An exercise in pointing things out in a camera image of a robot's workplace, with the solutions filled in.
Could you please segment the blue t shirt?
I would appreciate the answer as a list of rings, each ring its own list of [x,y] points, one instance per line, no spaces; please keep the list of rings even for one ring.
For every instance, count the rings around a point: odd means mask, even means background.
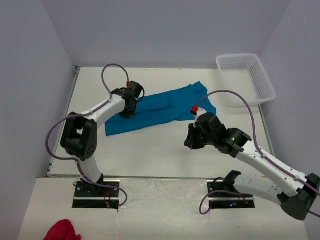
[[[146,96],[137,104],[133,118],[117,114],[107,120],[105,135],[119,135],[172,121],[192,121],[192,107],[207,94],[208,89],[198,81],[183,88]]]

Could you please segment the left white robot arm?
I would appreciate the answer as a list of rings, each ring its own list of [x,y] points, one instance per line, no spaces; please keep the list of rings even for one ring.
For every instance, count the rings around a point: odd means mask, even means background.
[[[87,182],[87,192],[94,197],[104,190],[103,174],[95,159],[98,130],[117,114],[125,119],[135,117],[138,98],[144,94],[139,83],[130,81],[127,87],[113,90],[106,101],[82,113],[72,112],[67,116],[60,145],[75,160],[81,179]]]

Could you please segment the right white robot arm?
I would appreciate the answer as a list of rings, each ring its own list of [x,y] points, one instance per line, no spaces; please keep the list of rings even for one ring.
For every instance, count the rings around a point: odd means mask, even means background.
[[[279,205],[290,217],[304,221],[317,196],[320,194],[320,178],[314,173],[305,174],[284,164],[265,152],[245,132],[238,128],[226,128],[219,118],[200,108],[193,111],[194,123],[188,125],[184,145],[191,150],[206,146],[215,147],[221,154],[240,160],[261,174],[265,180],[244,176],[231,171],[223,180],[222,193],[252,195]]]

